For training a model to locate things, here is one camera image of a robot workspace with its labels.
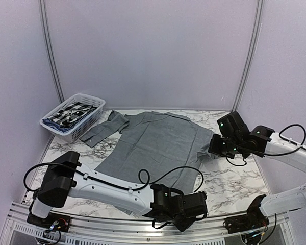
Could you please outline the grey long sleeve shirt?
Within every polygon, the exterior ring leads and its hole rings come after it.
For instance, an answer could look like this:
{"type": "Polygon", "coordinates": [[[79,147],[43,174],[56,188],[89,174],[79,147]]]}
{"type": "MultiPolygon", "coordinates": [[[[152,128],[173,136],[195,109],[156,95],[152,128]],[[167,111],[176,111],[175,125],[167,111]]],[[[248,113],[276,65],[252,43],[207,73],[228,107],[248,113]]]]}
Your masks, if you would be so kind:
{"type": "Polygon", "coordinates": [[[120,139],[96,171],[133,183],[147,179],[145,173],[139,173],[146,169],[152,181],[190,194],[196,169],[217,157],[208,152],[213,131],[172,113],[123,115],[112,111],[80,140],[92,148],[116,132],[120,139]]]}

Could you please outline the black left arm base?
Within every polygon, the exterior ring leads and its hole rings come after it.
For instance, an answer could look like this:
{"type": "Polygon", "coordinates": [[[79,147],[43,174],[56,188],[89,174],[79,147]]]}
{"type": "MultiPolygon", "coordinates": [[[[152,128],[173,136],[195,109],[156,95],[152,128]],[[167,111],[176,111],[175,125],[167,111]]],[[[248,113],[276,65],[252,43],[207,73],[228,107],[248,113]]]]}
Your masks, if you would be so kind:
{"type": "Polygon", "coordinates": [[[49,213],[47,218],[39,218],[33,214],[29,214],[27,223],[45,228],[47,230],[59,230],[61,232],[68,232],[71,222],[71,217],[62,214],[49,213]]]}

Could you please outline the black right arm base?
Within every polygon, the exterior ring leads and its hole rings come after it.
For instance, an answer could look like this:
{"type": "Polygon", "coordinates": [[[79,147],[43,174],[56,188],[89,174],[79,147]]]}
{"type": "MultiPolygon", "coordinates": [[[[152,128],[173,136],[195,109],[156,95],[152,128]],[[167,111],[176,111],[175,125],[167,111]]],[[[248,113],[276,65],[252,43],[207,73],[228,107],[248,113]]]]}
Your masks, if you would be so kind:
{"type": "Polygon", "coordinates": [[[260,211],[260,204],[252,202],[246,214],[227,217],[223,222],[223,227],[229,234],[245,232],[269,225],[269,219],[260,211]]]}

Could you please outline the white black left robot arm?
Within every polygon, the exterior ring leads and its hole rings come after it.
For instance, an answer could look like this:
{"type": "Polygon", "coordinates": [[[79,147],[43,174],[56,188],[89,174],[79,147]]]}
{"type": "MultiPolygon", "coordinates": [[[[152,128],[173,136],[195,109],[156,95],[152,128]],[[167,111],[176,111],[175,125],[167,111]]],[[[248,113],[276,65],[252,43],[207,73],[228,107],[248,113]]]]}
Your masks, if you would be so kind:
{"type": "Polygon", "coordinates": [[[53,162],[45,163],[47,170],[41,186],[29,189],[33,202],[29,209],[29,224],[56,230],[57,222],[70,218],[51,212],[62,208],[68,197],[82,198],[127,209],[151,218],[162,226],[173,224],[183,232],[194,222],[207,217],[207,194],[204,191],[185,195],[181,190],[163,184],[132,183],[91,169],[79,162],[79,153],[69,151],[53,162]]]}

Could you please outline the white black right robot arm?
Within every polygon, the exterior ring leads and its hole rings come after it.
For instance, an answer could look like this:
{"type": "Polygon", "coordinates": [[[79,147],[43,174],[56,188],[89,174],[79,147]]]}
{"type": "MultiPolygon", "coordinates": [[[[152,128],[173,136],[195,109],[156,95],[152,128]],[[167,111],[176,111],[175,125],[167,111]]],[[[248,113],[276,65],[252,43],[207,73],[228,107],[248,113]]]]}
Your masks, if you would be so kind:
{"type": "Polygon", "coordinates": [[[258,161],[271,194],[256,197],[242,224],[254,228],[263,217],[306,208],[306,146],[285,138],[274,129],[219,122],[220,134],[212,137],[209,152],[224,158],[250,155],[258,161]]]}

